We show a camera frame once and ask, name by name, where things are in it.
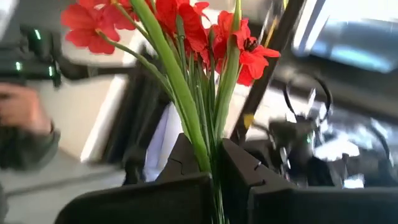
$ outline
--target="green light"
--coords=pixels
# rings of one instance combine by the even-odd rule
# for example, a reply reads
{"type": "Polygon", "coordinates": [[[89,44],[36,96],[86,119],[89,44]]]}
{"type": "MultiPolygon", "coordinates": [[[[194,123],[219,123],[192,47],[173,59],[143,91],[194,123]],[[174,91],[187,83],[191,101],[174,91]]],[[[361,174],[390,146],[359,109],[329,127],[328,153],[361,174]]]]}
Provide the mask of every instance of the green light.
{"type": "Polygon", "coordinates": [[[51,77],[53,76],[52,66],[49,66],[49,74],[51,77]]]}
{"type": "Polygon", "coordinates": [[[36,37],[37,37],[39,40],[42,39],[42,36],[40,36],[40,32],[39,32],[38,30],[35,30],[35,34],[36,34],[36,37]]]}
{"type": "Polygon", "coordinates": [[[21,70],[22,70],[22,64],[21,64],[20,62],[16,62],[16,63],[15,63],[15,66],[17,67],[17,70],[18,70],[18,71],[21,71],[21,70]]]}

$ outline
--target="green leaf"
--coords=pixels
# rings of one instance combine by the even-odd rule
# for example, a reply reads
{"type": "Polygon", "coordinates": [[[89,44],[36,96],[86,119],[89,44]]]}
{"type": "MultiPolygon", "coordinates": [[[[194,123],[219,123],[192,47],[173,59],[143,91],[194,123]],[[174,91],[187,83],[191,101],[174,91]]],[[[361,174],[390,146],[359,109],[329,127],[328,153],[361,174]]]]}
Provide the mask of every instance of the green leaf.
{"type": "Polygon", "coordinates": [[[162,29],[157,22],[155,15],[149,9],[145,0],[130,0],[131,5],[136,10],[141,22],[147,29],[147,33],[152,38],[155,49],[160,55],[167,71],[170,86],[175,96],[175,103],[178,104],[178,112],[187,127],[186,133],[195,148],[195,155],[200,169],[205,172],[211,172],[209,157],[207,155],[206,144],[203,139],[199,117],[195,102],[193,101],[189,87],[184,80],[183,73],[175,60],[172,50],[168,45],[162,29]]]}

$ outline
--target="flower petal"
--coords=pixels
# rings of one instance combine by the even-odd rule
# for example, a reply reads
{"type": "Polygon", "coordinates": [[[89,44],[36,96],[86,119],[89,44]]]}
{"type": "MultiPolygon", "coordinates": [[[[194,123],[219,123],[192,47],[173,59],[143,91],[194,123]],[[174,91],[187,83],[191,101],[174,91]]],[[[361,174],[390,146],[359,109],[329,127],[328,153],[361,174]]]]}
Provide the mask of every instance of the flower petal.
{"type": "Polygon", "coordinates": [[[118,32],[114,29],[114,27],[110,26],[104,26],[101,27],[101,31],[111,40],[119,42],[120,41],[120,35],[118,32]]]}
{"type": "Polygon", "coordinates": [[[244,50],[244,42],[246,39],[250,38],[250,28],[248,26],[249,21],[247,19],[243,19],[241,21],[240,30],[233,33],[236,36],[236,44],[240,50],[244,50]]]}
{"type": "Polygon", "coordinates": [[[113,54],[114,52],[114,46],[108,44],[98,35],[91,39],[88,49],[94,54],[113,54]]]}
{"type": "Polygon", "coordinates": [[[203,13],[203,10],[205,10],[207,7],[209,7],[209,5],[210,4],[208,2],[197,2],[197,3],[195,3],[195,6],[193,7],[193,9],[199,16],[205,17],[210,22],[209,17],[207,17],[206,14],[203,13]]]}
{"type": "Polygon", "coordinates": [[[261,55],[265,57],[280,57],[280,53],[278,51],[267,49],[261,45],[256,47],[256,49],[254,49],[252,53],[255,55],[261,55]]]}
{"type": "Polygon", "coordinates": [[[241,84],[241,85],[245,85],[245,86],[251,86],[253,84],[253,81],[254,80],[253,80],[252,76],[250,75],[250,71],[249,71],[248,67],[243,66],[241,73],[239,74],[237,83],[241,84]]]}
{"type": "Polygon", "coordinates": [[[177,2],[176,0],[160,0],[156,1],[157,19],[165,26],[167,32],[176,33],[177,27],[175,20],[177,18],[177,2]]]}
{"type": "Polygon", "coordinates": [[[222,11],[218,16],[218,25],[221,29],[221,35],[228,38],[231,34],[232,22],[234,14],[227,11],[222,11]]]}
{"type": "Polygon", "coordinates": [[[192,49],[196,52],[201,52],[208,45],[206,30],[201,23],[201,16],[198,15],[194,8],[189,4],[181,4],[178,9],[184,29],[192,49]]]}
{"type": "MultiPolygon", "coordinates": [[[[129,13],[132,19],[136,20],[137,16],[132,11],[132,7],[124,7],[126,12],[129,13]]],[[[104,7],[104,17],[109,19],[110,24],[105,24],[106,26],[112,26],[114,24],[117,29],[127,29],[134,30],[136,27],[126,18],[114,5],[109,5],[104,7]]]]}
{"type": "Polygon", "coordinates": [[[262,77],[266,66],[268,66],[268,61],[266,59],[247,65],[250,76],[256,80],[262,77]]]}
{"type": "Polygon", "coordinates": [[[189,4],[189,0],[174,0],[177,3],[177,6],[180,6],[181,4],[189,4]]]}
{"type": "Polygon", "coordinates": [[[78,0],[79,5],[88,9],[94,8],[99,4],[111,4],[110,0],[78,0]]]}
{"type": "Polygon", "coordinates": [[[65,39],[73,43],[76,47],[87,47],[95,35],[96,33],[93,30],[71,30],[65,39]]]}
{"type": "Polygon", "coordinates": [[[95,9],[87,9],[79,4],[72,4],[62,12],[61,23],[71,29],[95,29],[95,9]]]}
{"type": "Polygon", "coordinates": [[[239,62],[243,65],[249,65],[251,63],[255,63],[257,60],[257,56],[250,52],[242,52],[239,57],[239,62]]]}
{"type": "Polygon", "coordinates": [[[210,53],[208,49],[203,49],[201,52],[199,52],[200,57],[203,60],[203,63],[207,66],[210,66],[210,53]]]}
{"type": "Polygon", "coordinates": [[[247,67],[250,76],[254,79],[262,77],[265,66],[268,66],[268,61],[262,55],[256,55],[250,52],[243,52],[239,58],[239,62],[247,67]]]}
{"type": "Polygon", "coordinates": [[[226,54],[227,39],[216,37],[213,42],[213,51],[215,59],[222,59],[226,54]]]}
{"type": "Polygon", "coordinates": [[[209,28],[209,31],[207,32],[208,34],[210,33],[210,30],[212,30],[214,32],[215,37],[221,37],[221,28],[219,25],[217,25],[217,24],[211,25],[211,27],[209,28]]]}

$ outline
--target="finger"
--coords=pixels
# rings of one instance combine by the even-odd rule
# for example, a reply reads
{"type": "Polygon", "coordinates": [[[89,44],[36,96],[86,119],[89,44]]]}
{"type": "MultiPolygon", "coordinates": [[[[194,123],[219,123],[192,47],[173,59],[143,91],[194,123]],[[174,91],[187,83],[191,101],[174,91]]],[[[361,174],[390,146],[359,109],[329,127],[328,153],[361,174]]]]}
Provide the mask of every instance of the finger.
{"type": "Polygon", "coordinates": [[[20,116],[21,111],[13,108],[7,108],[0,110],[0,118],[6,117],[6,116],[20,116]]]}
{"type": "Polygon", "coordinates": [[[8,83],[0,83],[0,95],[20,95],[25,87],[8,83]]]}
{"type": "Polygon", "coordinates": [[[0,100],[0,111],[14,111],[18,109],[19,100],[17,98],[8,98],[0,100]]]}
{"type": "Polygon", "coordinates": [[[18,116],[2,116],[0,118],[0,125],[7,127],[18,127],[21,125],[21,120],[18,118],[18,116]]]}

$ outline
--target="flower bouquet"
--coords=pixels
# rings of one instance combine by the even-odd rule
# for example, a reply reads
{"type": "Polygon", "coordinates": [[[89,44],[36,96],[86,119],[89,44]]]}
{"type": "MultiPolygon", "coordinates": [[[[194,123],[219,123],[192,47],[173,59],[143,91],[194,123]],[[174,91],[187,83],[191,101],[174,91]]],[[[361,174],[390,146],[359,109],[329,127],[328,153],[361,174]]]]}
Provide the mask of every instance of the flower bouquet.
{"type": "Polygon", "coordinates": [[[207,2],[189,0],[79,0],[62,13],[71,31],[66,39],[94,54],[121,49],[135,56],[156,76],[180,115],[199,168],[213,178],[214,223],[226,222],[220,184],[218,149],[236,83],[249,86],[261,78],[266,57],[279,57],[251,37],[248,20],[222,11],[218,23],[204,28],[207,2]],[[153,46],[165,73],[143,56],[118,43],[117,29],[137,29],[153,46]],[[220,76],[216,87],[216,74],[220,76]]]}

